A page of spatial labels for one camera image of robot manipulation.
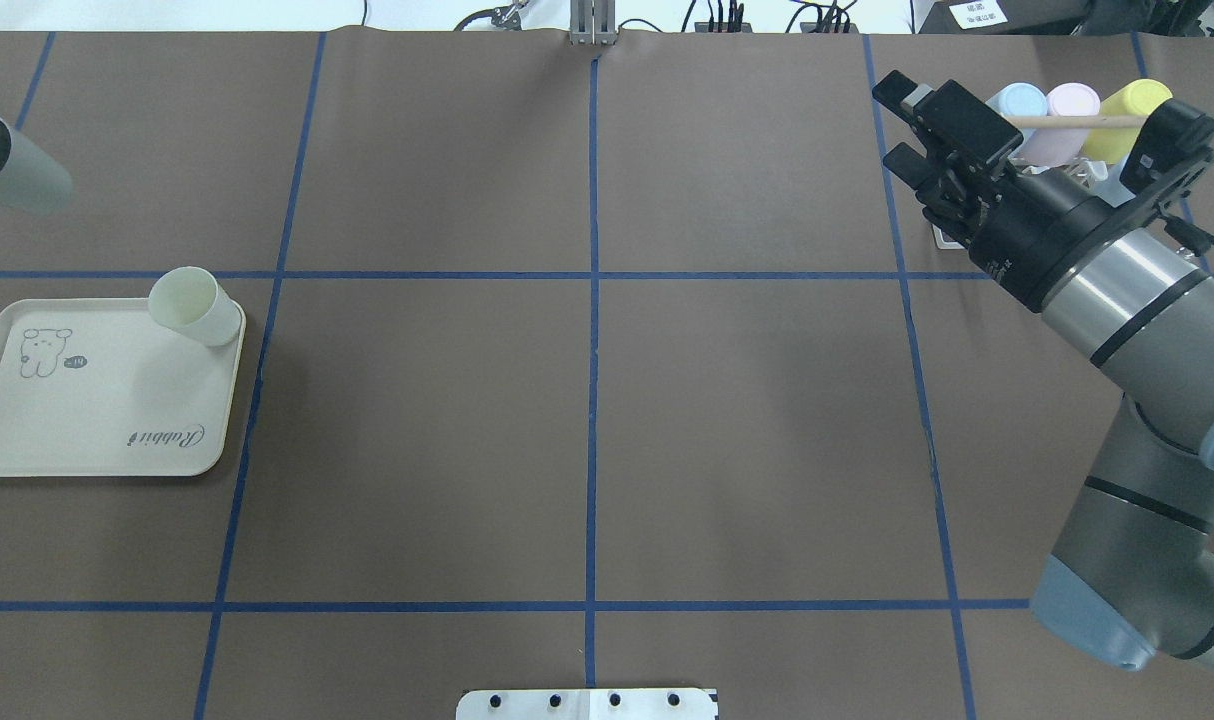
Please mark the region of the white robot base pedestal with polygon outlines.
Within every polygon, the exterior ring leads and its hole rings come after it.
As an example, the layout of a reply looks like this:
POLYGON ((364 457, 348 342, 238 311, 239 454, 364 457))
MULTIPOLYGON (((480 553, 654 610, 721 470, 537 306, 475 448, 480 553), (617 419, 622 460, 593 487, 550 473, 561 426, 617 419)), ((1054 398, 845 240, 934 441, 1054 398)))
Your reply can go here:
POLYGON ((717 719, 711 688, 488 688, 456 702, 456 719, 717 719))

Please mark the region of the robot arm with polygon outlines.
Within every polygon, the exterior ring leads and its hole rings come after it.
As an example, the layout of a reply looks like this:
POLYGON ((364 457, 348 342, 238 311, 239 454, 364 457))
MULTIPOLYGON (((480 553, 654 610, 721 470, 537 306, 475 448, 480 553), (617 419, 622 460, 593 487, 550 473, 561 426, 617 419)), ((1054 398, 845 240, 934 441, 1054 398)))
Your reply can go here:
POLYGON ((1122 391, 1032 614, 1110 667, 1164 653, 1214 673, 1214 277, 1148 231, 1163 220, 1189 250, 1214 246, 1168 212, 1214 164, 1214 118, 1180 100, 1151 110, 1114 206, 1061 170, 1020 172, 1019 127, 959 83, 891 70, 872 96, 921 142, 883 165, 924 217, 1122 391))

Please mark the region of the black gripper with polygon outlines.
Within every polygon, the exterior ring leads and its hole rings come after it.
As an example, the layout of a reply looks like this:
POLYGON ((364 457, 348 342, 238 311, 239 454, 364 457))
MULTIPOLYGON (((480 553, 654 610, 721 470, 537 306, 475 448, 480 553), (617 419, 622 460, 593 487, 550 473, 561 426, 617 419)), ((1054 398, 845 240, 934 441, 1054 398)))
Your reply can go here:
POLYGON ((1053 288, 1088 251, 1116 208, 1049 169, 1029 176, 1004 163, 994 172, 968 161, 1004 161, 1023 143, 1019 127, 954 79, 930 87, 891 70, 872 87, 877 104, 908 124, 926 155, 898 143, 883 168, 910 187, 927 222, 968 250, 1003 290, 1040 313, 1053 288))

